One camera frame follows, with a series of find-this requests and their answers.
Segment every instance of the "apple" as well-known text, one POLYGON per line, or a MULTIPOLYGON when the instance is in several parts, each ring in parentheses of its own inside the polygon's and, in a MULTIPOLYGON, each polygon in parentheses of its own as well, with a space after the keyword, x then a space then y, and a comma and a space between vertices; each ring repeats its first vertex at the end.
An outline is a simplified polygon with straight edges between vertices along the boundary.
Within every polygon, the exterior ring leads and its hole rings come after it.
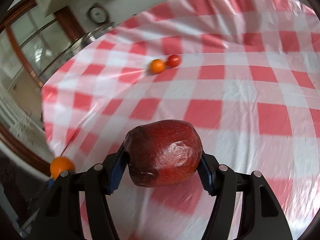
POLYGON ((180 120, 162 120, 132 129, 124 140, 129 174, 141 187, 169 186, 196 171, 202 144, 195 128, 180 120))

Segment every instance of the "red and white checkered tablecloth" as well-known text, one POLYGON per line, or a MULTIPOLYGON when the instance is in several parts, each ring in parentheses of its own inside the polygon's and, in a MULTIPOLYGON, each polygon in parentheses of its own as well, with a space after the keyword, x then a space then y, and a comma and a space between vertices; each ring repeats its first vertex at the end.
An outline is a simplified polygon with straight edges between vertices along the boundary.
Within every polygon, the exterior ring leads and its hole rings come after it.
MULTIPOLYGON (((220 163, 264 174, 294 239, 320 207, 319 95, 320 22, 296 0, 169 0, 83 49, 42 91, 48 143, 77 171, 102 162, 137 125, 186 120, 220 163), (179 67, 147 74, 170 54, 181 55, 179 67)), ((123 240, 201 239, 214 204, 197 174, 152 189, 127 171, 108 202, 123 240)), ((237 195, 229 239, 240 210, 237 195)))

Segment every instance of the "small orange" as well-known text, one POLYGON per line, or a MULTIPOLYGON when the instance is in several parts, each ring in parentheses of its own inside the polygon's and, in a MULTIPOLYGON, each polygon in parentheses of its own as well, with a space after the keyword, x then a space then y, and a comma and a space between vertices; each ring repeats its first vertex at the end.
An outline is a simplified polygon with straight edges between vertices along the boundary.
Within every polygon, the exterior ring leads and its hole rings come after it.
POLYGON ((161 59, 154 59, 150 62, 149 71, 152 74, 159 74, 165 70, 165 63, 161 59))
POLYGON ((62 171, 74 171, 74 164, 66 157, 57 157, 50 164, 52 178, 57 179, 62 171))

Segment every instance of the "plastic wrap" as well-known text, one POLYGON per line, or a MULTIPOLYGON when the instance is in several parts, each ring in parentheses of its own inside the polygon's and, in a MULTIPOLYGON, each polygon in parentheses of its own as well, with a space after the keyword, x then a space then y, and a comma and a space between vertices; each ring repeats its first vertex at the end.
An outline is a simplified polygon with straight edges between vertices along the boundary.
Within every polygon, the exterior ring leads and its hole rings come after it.
MULTIPOLYGON (((190 122, 236 172, 262 172, 297 239, 320 206, 320 24, 296 0, 169 0, 125 21, 58 70, 42 91, 48 143, 86 171, 128 131, 190 122), (147 73, 151 60, 182 58, 147 73)), ((85 201, 84 234, 90 239, 85 201)), ((201 239, 214 198, 200 179, 143 188, 128 171, 108 197, 120 239, 201 239)), ((241 195, 229 239, 236 238, 241 195)))
POLYGON ((202 144, 193 126, 180 120, 162 120, 132 129, 124 140, 130 155, 129 174, 142 187, 184 182, 196 171, 202 144))

